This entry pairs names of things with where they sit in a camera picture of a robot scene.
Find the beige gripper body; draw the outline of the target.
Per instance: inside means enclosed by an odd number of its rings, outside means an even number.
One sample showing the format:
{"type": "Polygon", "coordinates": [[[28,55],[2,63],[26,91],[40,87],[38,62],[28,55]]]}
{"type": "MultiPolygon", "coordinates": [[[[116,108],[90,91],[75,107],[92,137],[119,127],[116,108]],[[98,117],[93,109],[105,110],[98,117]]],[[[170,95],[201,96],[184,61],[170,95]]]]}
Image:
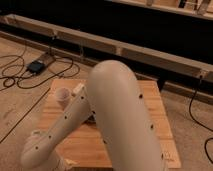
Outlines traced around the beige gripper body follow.
{"type": "Polygon", "coordinates": [[[83,83],[79,83],[72,90],[67,87],[57,88],[54,92],[54,98],[62,109],[65,109],[72,97],[75,97],[84,87],[83,83]]]}

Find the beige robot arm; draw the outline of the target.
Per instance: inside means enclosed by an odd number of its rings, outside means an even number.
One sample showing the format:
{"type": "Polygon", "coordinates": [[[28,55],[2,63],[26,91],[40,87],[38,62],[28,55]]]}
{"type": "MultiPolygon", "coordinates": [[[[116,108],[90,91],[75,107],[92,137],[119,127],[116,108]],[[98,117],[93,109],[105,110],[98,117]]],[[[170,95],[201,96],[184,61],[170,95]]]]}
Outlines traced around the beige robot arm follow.
{"type": "Polygon", "coordinates": [[[91,116],[114,171],[168,171],[137,79],[127,65],[115,60],[97,64],[52,127],[28,138],[21,154],[22,168],[63,171],[56,146],[91,116]]]}

